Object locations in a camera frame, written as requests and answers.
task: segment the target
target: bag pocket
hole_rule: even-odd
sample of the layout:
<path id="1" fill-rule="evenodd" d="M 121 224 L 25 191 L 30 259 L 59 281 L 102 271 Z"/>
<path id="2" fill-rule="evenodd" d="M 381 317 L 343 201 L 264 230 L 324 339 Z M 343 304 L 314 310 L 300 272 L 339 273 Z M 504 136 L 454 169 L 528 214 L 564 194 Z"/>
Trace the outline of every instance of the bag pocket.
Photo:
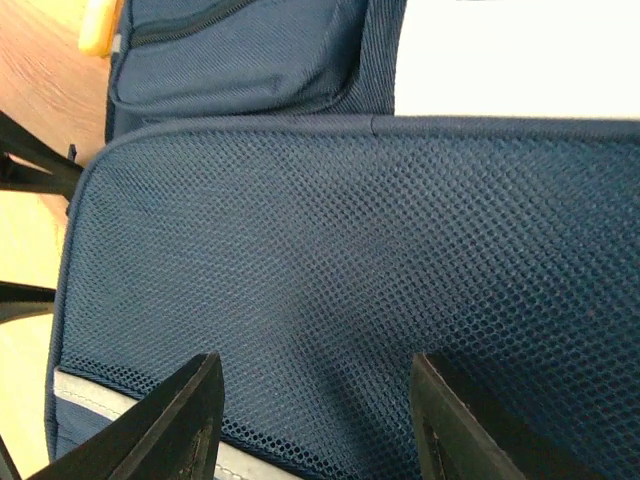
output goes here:
<path id="1" fill-rule="evenodd" d="M 326 108 L 357 69 L 366 8 L 367 0 L 131 0 L 111 100 L 144 117 Z"/>

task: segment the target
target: yellow object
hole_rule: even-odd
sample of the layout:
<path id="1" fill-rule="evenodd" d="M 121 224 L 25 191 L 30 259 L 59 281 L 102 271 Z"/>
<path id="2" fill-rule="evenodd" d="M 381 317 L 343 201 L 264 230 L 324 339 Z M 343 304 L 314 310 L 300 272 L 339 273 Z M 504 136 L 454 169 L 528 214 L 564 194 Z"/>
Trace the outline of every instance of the yellow object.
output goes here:
<path id="1" fill-rule="evenodd" d="M 78 38 L 78 48 L 86 55 L 104 57 L 118 24 L 122 0 L 89 0 Z"/>

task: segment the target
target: wooden table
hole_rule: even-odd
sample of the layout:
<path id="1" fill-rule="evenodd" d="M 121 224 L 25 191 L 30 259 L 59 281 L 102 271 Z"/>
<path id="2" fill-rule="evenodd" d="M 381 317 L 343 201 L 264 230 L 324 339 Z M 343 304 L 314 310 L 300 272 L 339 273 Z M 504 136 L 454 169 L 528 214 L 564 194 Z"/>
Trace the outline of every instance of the wooden table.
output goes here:
<path id="1" fill-rule="evenodd" d="M 0 0 L 0 109 L 57 152 L 86 165 L 104 145 L 108 59 L 80 53 L 87 0 Z M 61 225 L 67 202 L 43 197 Z"/>

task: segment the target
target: zipper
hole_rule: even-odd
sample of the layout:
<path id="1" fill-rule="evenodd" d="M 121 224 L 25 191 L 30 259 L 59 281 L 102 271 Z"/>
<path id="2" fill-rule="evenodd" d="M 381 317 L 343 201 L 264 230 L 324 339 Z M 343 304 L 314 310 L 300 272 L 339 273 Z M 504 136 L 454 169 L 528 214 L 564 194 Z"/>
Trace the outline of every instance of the zipper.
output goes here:
<path id="1" fill-rule="evenodd" d="M 131 48 L 137 48 L 152 43 L 180 40 L 221 22 L 256 1 L 226 0 L 187 18 L 141 25 L 132 32 L 129 44 Z"/>

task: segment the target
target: white label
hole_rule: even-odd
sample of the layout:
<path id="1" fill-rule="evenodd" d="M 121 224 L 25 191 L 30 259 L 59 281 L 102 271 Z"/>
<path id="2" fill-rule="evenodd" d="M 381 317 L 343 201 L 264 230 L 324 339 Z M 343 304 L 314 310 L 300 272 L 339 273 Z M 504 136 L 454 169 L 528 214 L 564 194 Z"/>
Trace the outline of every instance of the white label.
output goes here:
<path id="1" fill-rule="evenodd" d="M 409 0 L 396 115 L 640 118 L 637 0 Z"/>

